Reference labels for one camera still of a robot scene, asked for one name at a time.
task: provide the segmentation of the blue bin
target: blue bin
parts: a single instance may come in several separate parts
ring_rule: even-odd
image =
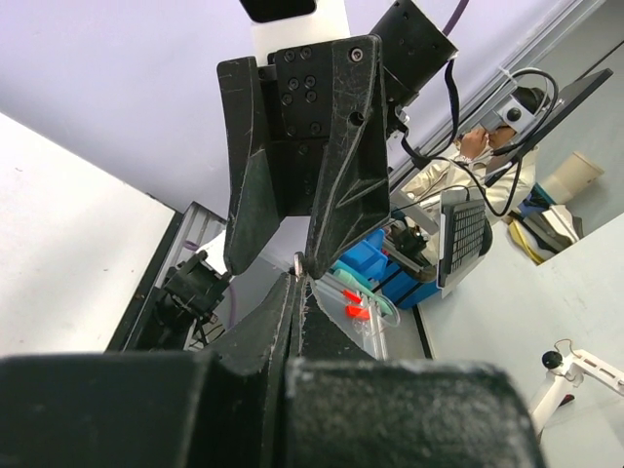
[[[397,270],[400,269],[400,266],[397,263],[390,262],[388,267],[386,268],[385,274],[383,275],[383,280],[388,279]],[[438,286],[435,282],[433,283],[425,283],[408,297],[403,299],[401,303],[397,303],[399,299],[401,299],[406,293],[408,293],[413,287],[418,284],[416,280],[414,280],[410,275],[408,275],[405,271],[402,271],[397,276],[395,276],[390,282],[384,285],[381,290],[383,291],[383,295],[389,298],[397,307],[401,309],[408,309],[413,307],[414,305],[422,302],[428,297],[431,297],[435,293],[439,291]]]
[[[383,229],[378,229],[358,245],[345,252],[340,260],[368,280],[380,280],[388,263],[388,257],[381,252]]]

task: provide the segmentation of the person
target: person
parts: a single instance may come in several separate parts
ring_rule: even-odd
[[[535,114],[542,104],[544,92],[539,88],[519,87],[514,91],[513,96],[528,111]],[[490,133],[483,128],[479,128],[465,135],[458,144],[458,149],[447,156],[448,159],[463,163],[470,169],[486,189],[487,199],[492,207],[499,213],[507,205],[518,166],[514,165],[492,187],[485,186],[485,176],[488,163],[494,157],[492,156],[492,151],[508,144],[515,135],[514,129],[506,125]],[[535,184],[537,152],[538,148],[535,147],[523,158],[520,178],[508,212],[522,203]],[[408,182],[403,191],[414,202],[423,201],[421,205],[423,208],[433,209],[439,202],[438,195],[443,190],[454,186],[474,187],[476,184],[465,171],[454,163],[435,161]],[[489,208],[486,208],[486,214],[490,224],[495,224],[500,220],[500,217]],[[437,246],[432,245],[434,241],[435,239],[432,239],[428,243],[427,250],[424,252],[430,262],[437,261]]]

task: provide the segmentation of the black hair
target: black hair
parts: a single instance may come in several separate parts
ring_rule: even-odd
[[[539,88],[524,88],[520,86],[512,93],[512,96],[531,114],[537,113],[542,100],[544,100],[544,92]],[[550,100],[546,98],[544,105],[548,105],[549,102]]]

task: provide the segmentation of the black keyboard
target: black keyboard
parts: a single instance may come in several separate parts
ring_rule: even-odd
[[[486,207],[483,200],[475,200],[444,206],[442,213],[446,217],[446,235],[439,274],[444,278],[479,256],[484,241]]]

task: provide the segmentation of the beige trash can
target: beige trash can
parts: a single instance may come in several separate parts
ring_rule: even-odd
[[[540,185],[555,203],[564,205],[604,173],[600,166],[574,151]]]

